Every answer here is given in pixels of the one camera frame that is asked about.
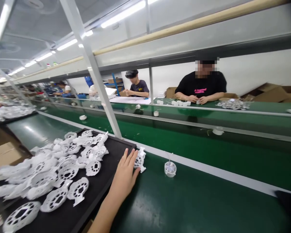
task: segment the black t-shirt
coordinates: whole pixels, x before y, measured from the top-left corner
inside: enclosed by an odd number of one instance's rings
[[[187,96],[195,95],[198,98],[209,96],[217,92],[226,92],[226,80],[219,71],[213,71],[207,78],[197,78],[195,71],[184,76],[175,90]]]
[[[137,85],[132,84],[130,86],[130,90],[136,91],[136,92],[150,92],[144,80],[139,80],[139,83]]]

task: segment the man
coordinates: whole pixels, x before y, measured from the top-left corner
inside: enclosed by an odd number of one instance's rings
[[[149,97],[149,89],[144,80],[139,80],[138,70],[126,71],[125,77],[127,77],[132,85],[130,90],[125,89],[123,92],[126,92],[127,96],[132,97]]]
[[[198,61],[198,69],[181,80],[175,96],[181,100],[205,104],[224,96],[226,80],[224,75],[215,71],[216,61]]]

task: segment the ceiling light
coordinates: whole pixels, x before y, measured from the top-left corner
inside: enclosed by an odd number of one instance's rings
[[[25,67],[30,67],[30,66],[32,66],[32,65],[34,65],[34,64],[36,64],[36,63],[37,63],[36,61],[31,61],[31,62],[27,63],[27,64],[25,65]]]
[[[141,10],[142,8],[144,8],[146,5],[146,2],[143,0],[133,6],[131,6],[130,8],[122,11],[121,13],[117,14],[116,16],[112,17],[111,19],[105,21],[104,23],[101,24],[102,28],[106,28],[112,24],[117,23],[118,21],[125,19],[126,17],[132,15],[133,13],[136,13],[137,11]]]
[[[7,4],[4,4],[1,15],[0,15],[0,37],[3,34],[4,25],[8,18],[8,12],[9,12],[9,6]]]
[[[85,32],[86,36],[91,36],[92,34],[94,34],[92,30],[89,30],[89,31]]]
[[[43,55],[42,57],[37,58],[36,61],[42,61],[43,59],[46,59],[46,58],[48,58],[50,56],[52,56],[52,53],[51,52]]]
[[[68,43],[66,43],[66,44],[60,46],[59,48],[57,48],[57,50],[61,51],[61,50],[65,49],[65,48],[68,48],[69,46],[75,44],[76,42],[78,42],[78,40],[77,39],[73,39],[73,40],[69,41]]]

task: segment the hand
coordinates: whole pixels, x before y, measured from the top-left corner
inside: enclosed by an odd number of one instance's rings
[[[196,103],[198,101],[198,98],[195,95],[190,95],[186,97],[186,101],[190,101],[192,103]]]
[[[199,103],[202,104],[202,105],[207,103],[208,101],[209,101],[208,96],[203,96],[203,97],[199,98]]]
[[[130,194],[140,172],[140,168],[137,168],[133,174],[134,163],[138,155],[138,151],[133,149],[128,157],[127,153],[128,149],[125,150],[124,155],[117,166],[108,193],[108,196],[112,199],[112,201],[118,204],[121,204],[128,194]]]

